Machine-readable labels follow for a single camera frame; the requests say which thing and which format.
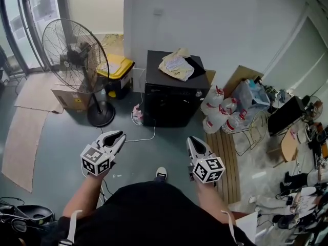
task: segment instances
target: door frame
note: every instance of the door frame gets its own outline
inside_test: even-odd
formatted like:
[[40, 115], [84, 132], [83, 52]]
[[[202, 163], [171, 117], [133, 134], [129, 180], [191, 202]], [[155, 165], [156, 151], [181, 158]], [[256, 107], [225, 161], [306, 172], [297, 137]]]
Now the door frame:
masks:
[[[38, 35], [36, 27], [35, 27], [32, 11], [31, 11], [30, 0], [22, 0], [22, 5], [20, 5], [19, 0], [17, 0], [17, 3], [18, 3], [20, 17], [22, 18], [22, 14], [24, 14], [25, 19], [26, 19], [26, 25], [25, 25], [24, 19], [22, 18], [25, 35], [28, 38], [31, 49], [40, 64], [40, 67], [36, 67], [36, 68], [29, 68], [27, 66], [27, 64], [23, 58], [23, 55], [21, 54], [21, 51], [16, 43], [14, 35], [11, 31], [8, 15], [7, 15], [7, 11], [6, 11], [5, 0], [0, 0], [0, 16], [1, 16], [1, 21], [3, 23], [3, 26], [4, 26], [5, 35], [7, 37], [9, 46], [10, 46], [18, 64], [20, 65], [22, 71], [27, 75], [27, 74], [34, 73], [34, 72], [43, 72], [43, 71], [57, 69], [58, 67], [50, 65], [49, 60], [43, 50], [41, 40], [39, 39], [39, 35]], [[58, 12], [59, 18], [70, 19], [67, 0], [57, 0], [57, 4], [58, 4], [58, 10], [59, 10], [59, 12]]]

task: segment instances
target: white wall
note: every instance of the white wall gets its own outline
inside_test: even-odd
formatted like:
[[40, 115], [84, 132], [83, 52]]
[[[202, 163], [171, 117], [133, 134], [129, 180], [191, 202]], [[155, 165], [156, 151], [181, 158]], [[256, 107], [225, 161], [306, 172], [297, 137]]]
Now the white wall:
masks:
[[124, 0], [68, 0], [70, 18], [95, 34], [123, 33]]
[[[238, 65], [263, 72], [303, 6], [303, 0], [133, 0], [131, 57], [145, 68], [147, 50], [187, 47], [224, 86]], [[153, 15], [155, 8], [162, 16]]]

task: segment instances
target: gray concrete floor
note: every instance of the gray concrete floor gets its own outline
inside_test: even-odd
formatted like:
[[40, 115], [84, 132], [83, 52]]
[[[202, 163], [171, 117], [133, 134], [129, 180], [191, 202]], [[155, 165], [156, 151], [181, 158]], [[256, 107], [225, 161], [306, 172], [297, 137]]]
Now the gray concrete floor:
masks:
[[[14, 88], [7, 87], [0, 99], [0, 165], [16, 109], [15, 100]], [[112, 123], [102, 130], [122, 130], [126, 133], [127, 140], [152, 137], [153, 128], [136, 126], [131, 121], [133, 106], [140, 101], [139, 93], [130, 93], [123, 100], [111, 101], [116, 107], [116, 116]], [[0, 174], [0, 196], [19, 197], [26, 204], [49, 207], [59, 218], [66, 203], [84, 179], [79, 155], [99, 134], [101, 130], [90, 126], [85, 112], [65, 110], [63, 114], [49, 113], [36, 154], [33, 192], [27, 192]], [[186, 138], [190, 135], [203, 138], [199, 112], [185, 128], [156, 128], [153, 140], [125, 143], [115, 158], [117, 164], [105, 177], [109, 190], [113, 193], [123, 186], [152, 180], [157, 168], [165, 167], [168, 171], [168, 182], [196, 202], [194, 183], [189, 181], [187, 169], [190, 160], [186, 150]]]

